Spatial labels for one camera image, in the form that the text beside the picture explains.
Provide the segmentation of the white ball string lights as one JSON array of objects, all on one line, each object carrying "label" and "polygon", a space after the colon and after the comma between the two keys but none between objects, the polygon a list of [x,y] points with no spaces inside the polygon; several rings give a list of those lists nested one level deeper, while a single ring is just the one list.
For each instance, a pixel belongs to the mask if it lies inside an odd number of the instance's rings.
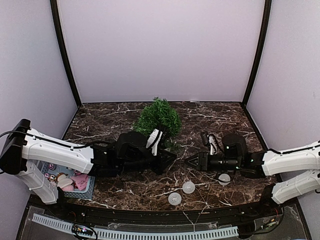
[{"label": "white ball string lights", "polygon": [[[183,145],[179,148],[177,159],[167,169],[165,189],[167,198],[171,193],[181,195],[181,203],[174,206],[167,203],[165,211],[205,211],[213,208],[231,207],[239,204],[236,192],[231,189],[233,183],[221,185],[216,172],[200,172],[184,163],[184,160],[200,152],[201,149]],[[192,182],[195,185],[193,193],[183,192],[183,184]]]}]

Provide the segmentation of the small green christmas tree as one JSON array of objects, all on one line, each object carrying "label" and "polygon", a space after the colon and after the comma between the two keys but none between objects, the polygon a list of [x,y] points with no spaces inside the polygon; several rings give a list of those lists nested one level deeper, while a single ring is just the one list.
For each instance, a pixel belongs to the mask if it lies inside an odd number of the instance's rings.
[{"label": "small green christmas tree", "polygon": [[165,98],[159,97],[155,97],[153,102],[142,110],[133,124],[133,129],[145,136],[149,136],[157,128],[164,130],[163,148],[172,151],[177,148],[172,140],[182,129],[181,118]]}]

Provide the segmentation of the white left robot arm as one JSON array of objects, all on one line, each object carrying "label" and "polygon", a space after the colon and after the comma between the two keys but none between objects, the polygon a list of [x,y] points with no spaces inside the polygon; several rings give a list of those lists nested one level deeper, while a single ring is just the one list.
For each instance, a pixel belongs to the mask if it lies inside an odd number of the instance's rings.
[{"label": "white left robot arm", "polygon": [[54,179],[46,177],[37,163],[64,167],[82,175],[114,178],[122,173],[151,170],[157,175],[177,158],[163,149],[166,132],[155,128],[146,137],[140,132],[121,133],[116,141],[97,140],[76,144],[47,136],[22,119],[13,130],[1,134],[6,137],[0,153],[3,173],[21,179],[60,218],[67,218],[70,206],[63,201],[63,189],[75,183],[64,172]]}]

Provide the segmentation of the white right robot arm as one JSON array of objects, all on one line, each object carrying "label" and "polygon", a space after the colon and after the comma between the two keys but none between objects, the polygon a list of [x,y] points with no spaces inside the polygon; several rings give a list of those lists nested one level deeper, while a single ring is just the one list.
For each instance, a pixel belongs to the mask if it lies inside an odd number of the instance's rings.
[{"label": "white right robot arm", "polygon": [[288,150],[249,152],[246,139],[238,134],[217,138],[206,131],[200,134],[208,152],[199,152],[185,159],[185,163],[201,172],[236,171],[249,179],[261,179],[280,173],[302,171],[287,181],[264,188],[255,213],[266,217],[276,205],[320,188],[320,143],[318,141]]}]

